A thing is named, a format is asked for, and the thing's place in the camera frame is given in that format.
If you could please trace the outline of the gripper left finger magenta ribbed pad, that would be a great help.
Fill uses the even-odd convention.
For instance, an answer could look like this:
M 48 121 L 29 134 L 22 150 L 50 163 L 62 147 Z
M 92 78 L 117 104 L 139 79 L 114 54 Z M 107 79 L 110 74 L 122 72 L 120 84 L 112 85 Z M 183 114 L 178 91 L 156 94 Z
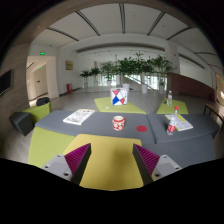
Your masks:
M 42 169 L 79 185 L 89 157 L 91 155 L 91 144 L 83 145 L 66 155 L 57 154 Z

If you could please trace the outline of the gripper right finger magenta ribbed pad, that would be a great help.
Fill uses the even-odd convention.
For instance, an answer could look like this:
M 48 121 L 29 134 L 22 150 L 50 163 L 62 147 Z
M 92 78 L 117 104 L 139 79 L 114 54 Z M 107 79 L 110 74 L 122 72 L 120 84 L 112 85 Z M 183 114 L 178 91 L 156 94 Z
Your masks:
M 132 154 L 144 186 L 181 170 L 168 155 L 159 156 L 137 144 L 133 145 Z

